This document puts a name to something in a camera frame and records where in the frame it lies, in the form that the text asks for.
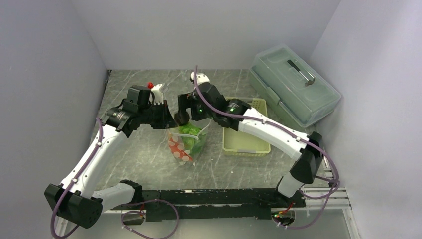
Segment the dark purple mangosteen toy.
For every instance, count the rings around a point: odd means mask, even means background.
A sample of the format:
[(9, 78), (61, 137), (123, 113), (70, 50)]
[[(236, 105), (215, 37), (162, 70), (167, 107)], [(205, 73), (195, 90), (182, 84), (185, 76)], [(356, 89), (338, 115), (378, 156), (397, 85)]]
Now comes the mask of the dark purple mangosteen toy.
[(178, 126), (185, 126), (190, 121), (190, 116), (187, 111), (177, 112), (174, 114), (174, 120)]

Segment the clear dotted zip bag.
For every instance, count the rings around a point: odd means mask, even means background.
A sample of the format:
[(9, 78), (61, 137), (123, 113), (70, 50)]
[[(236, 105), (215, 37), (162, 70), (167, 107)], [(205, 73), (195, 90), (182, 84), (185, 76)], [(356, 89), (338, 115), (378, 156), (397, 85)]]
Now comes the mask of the clear dotted zip bag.
[(167, 129), (168, 147), (179, 165), (194, 166), (207, 141), (210, 119), (189, 121), (184, 126)]

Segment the green cabbage toy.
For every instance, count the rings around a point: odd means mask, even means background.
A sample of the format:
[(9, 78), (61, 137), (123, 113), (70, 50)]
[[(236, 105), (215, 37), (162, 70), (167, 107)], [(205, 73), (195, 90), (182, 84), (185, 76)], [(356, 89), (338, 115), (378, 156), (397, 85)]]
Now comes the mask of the green cabbage toy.
[(182, 136), (185, 146), (191, 151), (190, 156), (195, 159), (201, 152), (205, 141), (206, 141), (206, 131), (202, 130), (191, 123), (178, 127), (180, 134), (187, 134), (190, 136), (195, 136), (196, 138)]

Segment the pale green plastic basket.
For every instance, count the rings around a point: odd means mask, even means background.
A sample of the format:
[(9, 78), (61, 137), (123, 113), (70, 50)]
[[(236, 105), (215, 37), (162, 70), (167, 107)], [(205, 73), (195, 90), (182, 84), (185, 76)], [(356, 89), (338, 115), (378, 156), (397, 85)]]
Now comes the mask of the pale green plastic basket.
[[(267, 104), (262, 98), (236, 97), (267, 116)], [(223, 128), (222, 149), (225, 154), (233, 156), (263, 157), (271, 152), (271, 145), (266, 141), (244, 132)]]

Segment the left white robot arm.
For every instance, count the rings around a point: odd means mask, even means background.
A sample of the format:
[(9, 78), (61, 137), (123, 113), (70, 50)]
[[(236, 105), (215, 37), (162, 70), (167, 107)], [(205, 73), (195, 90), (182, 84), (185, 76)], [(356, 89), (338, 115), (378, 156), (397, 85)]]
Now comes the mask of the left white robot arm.
[(176, 127), (164, 99), (165, 88), (165, 84), (131, 86), (126, 98), (105, 112), (94, 141), (78, 164), (58, 185), (50, 184), (44, 192), (54, 216), (88, 229), (107, 210), (124, 204), (130, 209), (142, 205), (142, 187), (133, 181), (122, 180), (100, 191), (95, 188), (115, 151), (141, 125)]

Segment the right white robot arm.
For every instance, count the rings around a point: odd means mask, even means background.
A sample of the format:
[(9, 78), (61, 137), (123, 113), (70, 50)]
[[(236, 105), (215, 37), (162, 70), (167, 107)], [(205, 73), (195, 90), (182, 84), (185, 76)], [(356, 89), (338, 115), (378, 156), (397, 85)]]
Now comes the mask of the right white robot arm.
[(241, 99), (226, 99), (210, 83), (202, 83), (193, 92), (178, 95), (175, 120), (179, 125), (205, 118), (224, 128), (255, 136), (295, 160), (277, 184), (274, 193), (277, 205), (289, 205), (302, 186), (314, 182), (323, 159), (320, 151), (322, 136), (317, 132), (306, 134), (285, 127)]

